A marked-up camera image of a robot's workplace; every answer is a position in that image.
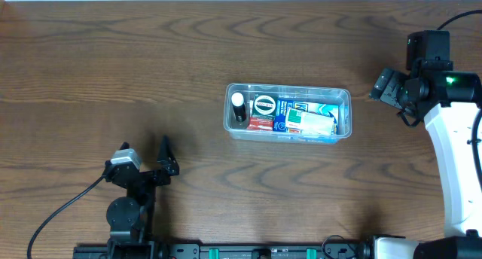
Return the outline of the dark bottle white cap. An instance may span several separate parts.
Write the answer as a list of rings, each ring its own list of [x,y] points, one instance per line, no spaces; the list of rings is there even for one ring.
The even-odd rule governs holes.
[[[247,116],[243,94],[236,92],[231,96],[230,100],[236,120],[238,122],[244,122]]]

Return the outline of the red medicine box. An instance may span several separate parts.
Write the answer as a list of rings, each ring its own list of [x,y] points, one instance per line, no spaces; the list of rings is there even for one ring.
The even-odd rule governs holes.
[[[271,132],[273,130],[273,120],[259,117],[251,117],[249,119],[247,129]]]

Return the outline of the green Zam-Buk box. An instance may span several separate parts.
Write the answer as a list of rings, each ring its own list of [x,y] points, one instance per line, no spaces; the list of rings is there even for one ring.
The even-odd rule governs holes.
[[[276,108],[276,96],[256,93],[252,100],[251,116],[260,119],[274,120],[276,116]]]

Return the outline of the blue Kool Fever box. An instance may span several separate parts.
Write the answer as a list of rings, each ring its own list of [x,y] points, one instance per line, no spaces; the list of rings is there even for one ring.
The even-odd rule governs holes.
[[[287,111],[290,108],[294,108],[297,110],[320,114],[328,117],[334,118],[334,134],[337,134],[337,119],[338,119],[338,107],[336,105],[327,105],[323,103],[315,103],[315,102],[302,102],[296,101],[292,99],[279,99],[277,102],[277,109],[276,109],[276,116],[273,124],[273,131],[281,132],[281,133],[301,133],[305,135],[315,135],[315,136],[323,136],[314,133],[305,133],[298,129],[288,128],[285,125],[285,119],[287,115]]]

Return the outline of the white green Panadol box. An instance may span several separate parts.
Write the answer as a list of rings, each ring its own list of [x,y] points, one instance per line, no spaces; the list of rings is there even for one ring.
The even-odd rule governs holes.
[[[285,125],[288,128],[301,130],[324,136],[334,134],[334,118],[320,114],[309,113],[294,108],[287,111]]]

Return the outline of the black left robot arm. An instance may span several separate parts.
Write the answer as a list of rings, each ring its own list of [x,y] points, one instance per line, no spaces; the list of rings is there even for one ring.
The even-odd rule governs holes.
[[[105,162],[104,179],[127,191],[106,211],[110,226],[108,258],[169,257],[167,245],[156,240],[153,234],[156,189],[169,185],[171,177],[179,174],[178,162],[166,136],[160,144],[157,163],[159,169],[142,172],[141,158],[126,142]]]

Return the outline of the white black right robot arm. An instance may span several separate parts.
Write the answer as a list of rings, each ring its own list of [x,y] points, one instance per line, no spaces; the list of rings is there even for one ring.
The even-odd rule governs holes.
[[[481,257],[481,80],[456,72],[450,34],[407,37],[406,73],[384,69],[370,97],[398,109],[404,124],[424,124],[432,140],[444,198],[444,237],[420,242],[375,235],[361,242],[358,258]]]

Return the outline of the clear plastic container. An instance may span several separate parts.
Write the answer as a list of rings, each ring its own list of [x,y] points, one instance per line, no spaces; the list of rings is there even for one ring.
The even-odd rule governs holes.
[[[238,122],[231,105],[231,96],[243,94],[246,106],[246,120]],[[281,133],[247,129],[252,110],[252,100],[256,93],[270,94],[279,99],[292,99],[302,102],[315,102],[338,107],[337,134],[331,136],[305,135],[301,133]],[[229,84],[224,101],[224,128],[234,139],[264,142],[291,142],[312,144],[334,144],[348,138],[352,133],[351,96],[345,89],[327,87],[305,87],[275,84]]]

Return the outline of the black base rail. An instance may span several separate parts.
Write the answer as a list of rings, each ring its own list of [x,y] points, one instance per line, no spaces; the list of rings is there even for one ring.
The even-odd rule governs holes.
[[[79,245],[73,250],[74,259],[149,258],[149,259],[323,259],[355,258],[354,248],[347,244],[326,245]]]

